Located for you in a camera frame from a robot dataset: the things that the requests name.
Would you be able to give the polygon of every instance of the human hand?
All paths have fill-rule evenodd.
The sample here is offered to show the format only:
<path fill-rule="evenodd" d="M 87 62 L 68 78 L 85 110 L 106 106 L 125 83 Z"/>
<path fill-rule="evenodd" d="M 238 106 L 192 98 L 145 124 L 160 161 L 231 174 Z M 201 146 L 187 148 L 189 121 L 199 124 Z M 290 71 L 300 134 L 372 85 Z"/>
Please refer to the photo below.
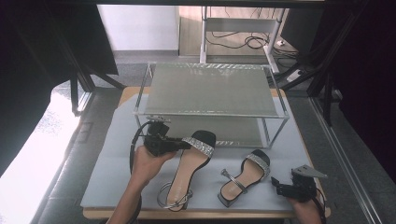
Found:
<path fill-rule="evenodd" d="M 295 199 L 287 198 L 294 209 L 297 219 L 302 224 L 321 224 L 319 210 L 314 201 L 309 200 L 305 203 L 300 203 Z"/>
<path fill-rule="evenodd" d="M 160 172 L 163 164 L 175 155 L 176 152 L 168 152 L 160 157 L 154 157 L 146 147 L 138 147 L 134 152 L 134 168 L 132 170 L 131 182 L 134 182 L 141 188 L 145 187 Z"/>

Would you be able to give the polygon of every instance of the glass shelf tier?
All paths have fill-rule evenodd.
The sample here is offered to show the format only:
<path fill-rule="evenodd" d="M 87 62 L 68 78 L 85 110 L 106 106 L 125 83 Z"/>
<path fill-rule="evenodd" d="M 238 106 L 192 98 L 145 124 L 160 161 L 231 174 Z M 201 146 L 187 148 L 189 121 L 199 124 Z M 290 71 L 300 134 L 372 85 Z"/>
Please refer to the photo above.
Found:
<path fill-rule="evenodd" d="M 145 115 L 278 118 L 262 65 L 157 63 Z"/>

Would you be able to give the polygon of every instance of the high heel sandal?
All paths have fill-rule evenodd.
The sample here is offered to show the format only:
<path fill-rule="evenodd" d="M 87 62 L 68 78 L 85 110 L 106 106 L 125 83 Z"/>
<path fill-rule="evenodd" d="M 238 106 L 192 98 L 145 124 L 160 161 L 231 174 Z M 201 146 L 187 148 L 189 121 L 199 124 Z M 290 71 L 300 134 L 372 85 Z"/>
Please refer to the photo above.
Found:
<path fill-rule="evenodd" d="M 221 174 L 230 179 L 220 190 L 218 197 L 226 206 L 230 207 L 239 195 L 248 193 L 248 188 L 258 184 L 270 174 L 270 159 L 261 150 L 256 149 L 251 152 L 241 164 L 241 174 L 233 177 L 228 174 L 226 169 Z"/>
<path fill-rule="evenodd" d="M 215 149 L 216 136 L 208 131 L 197 131 L 191 137 L 183 138 L 182 141 L 189 143 L 191 148 L 183 150 L 174 180 L 165 184 L 157 196 L 157 202 L 162 208 L 174 212 L 187 208 L 189 198 L 192 197 L 190 189 L 192 176 L 209 163 Z M 160 195 L 167 188 L 170 189 L 166 203 L 162 203 Z"/>

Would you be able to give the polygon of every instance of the floor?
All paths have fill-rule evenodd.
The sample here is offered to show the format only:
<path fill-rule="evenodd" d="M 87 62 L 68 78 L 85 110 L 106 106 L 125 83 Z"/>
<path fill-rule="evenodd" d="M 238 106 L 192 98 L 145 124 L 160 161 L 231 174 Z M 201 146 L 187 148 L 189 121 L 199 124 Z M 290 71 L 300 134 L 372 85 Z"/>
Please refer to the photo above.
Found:
<path fill-rule="evenodd" d="M 213 57 L 213 62 L 241 62 L 252 60 L 249 57 Z M 132 54 L 116 52 L 120 76 L 117 81 L 127 86 L 138 86 L 145 73 L 148 62 L 197 62 L 194 57 L 178 57 L 174 52 L 151 52 Z M 85 104 L 80 117 L 70 116 L 69 86 L 64 83 L 54 89 L 49 110 L 36 128 L 36 133 L 46 140 L 54 139 L 49 148 L 57 148 L 58 162 L 52 164 L 49 178 L 43 180 L 41 174 L 50 169 L 43 165 L 41 170 L 34 170 L 37 164 L 30 165 L 32 172 L 23 170 L 21 178 L 35 176 L 24 183 L 28 188 L 15 189 L 10 193 L 13 204 L 7 211 L 2 208 L 0 223 L 100 223 L 101 220 L 87 219 L 79 206 L 80 200 L 88 185 L 93 166 L 101 151 L 106 137 L 106 130 L 111 122 L 112 114 L 117 108 L 121 91 L 92 76 L 97 86 L 90 100 Z M 290 107 L 296 118 L 302 138 L 311 156 L 314 166 L 328 174 L 328 179 L 321 180 L 332 214 L 328 223 L 396 223 L 396 186 L 376 161 L 371 151 L 363 144 L 353 129 L 348 125 L 337 103 L 332 104 L 332 127 L 327 127 L 318 116 L 316 105 L 320 98 L 310 99 L 304 90 L 309 81 L 287 91 Z M 69 129 L 60 127 L 69 124 Z M 55 136 L 69 136 L 66 140 L 58 140 Z M 43 161 L 50 159 L 53 150 L 41 151 Z M 17 178 L 10 178 L 11 187 Z M 46 182 L 47 187 L 37 191 L 36 183 Z M 32 204 L 26 195 L 33 194 L 38 203 Z M 26 212 L 12 213 L 13 209 L 30 207 Z M 246 220 L 247 223 L 264 223 L 264 220 Z M 298 223 L 296 220 L 285 220 L 284 223 Z"/>

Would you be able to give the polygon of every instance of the rhinestone sandal strap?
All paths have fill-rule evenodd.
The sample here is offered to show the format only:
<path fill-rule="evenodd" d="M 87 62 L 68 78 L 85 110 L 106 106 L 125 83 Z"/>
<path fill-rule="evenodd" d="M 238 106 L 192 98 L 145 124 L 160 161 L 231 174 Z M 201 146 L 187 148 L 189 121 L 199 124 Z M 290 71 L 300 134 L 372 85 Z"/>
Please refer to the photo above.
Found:
<path fill-rule="evenodd" d="M 231 181 L 233 181 L 235 183 L 236 186 L 238 186 L 238 188 L 240 188 L 242 190 L 243 193 L 248 193 L 247 188 L 245 188 L 245 186 L 243 184 L 241 184 L 241 182 L 239 182 L 237 179 L 235 179 L 233 176 L 231 176 L 226 169 L 223 169 L 221 171 L 221 174 L 228 177 Z"/>
<path fill-rule="evenodd" d="M 208 158 L 212 158 L 213 151 L 215 150 L 212 146 L 201 142 L 193 137 L 184 137 L 181 141 L 186 142 L 193 147 L 196 147 L 198 150 L 202 151 Z"/>
<path fill-rule="evenodd" d="M 157 203 L 160 207 L 162 208 L 173 208 L 173 207 L 179 207 L 185 203 L 187 203 L 189 201 L 190 198 L 192 198 L 192 190 L 189 189 L 189 191 L 187 192 L 186 195 L 184 195 L 183 197 L 180 198 L 180 200 L 178 200 L 175 203 L 163 203 L 161 202 L 161 194 L 163 193 L 163 191 L 167 188 L 170 188 L 172 186 L 172 183 L 166 183 L 163 185 L 163 187 L 160 189 L 160 192 L 158 192 L 157 194 Z"/>
<path fill-rule="evenodd" d="M 249 154 L 247 155 L 247 159 L 256 162 L 264 170 L 264 176 L 262 177 L 262 180 L 271 173 L 270 166 L 262 158 L 254 154 Z"/>

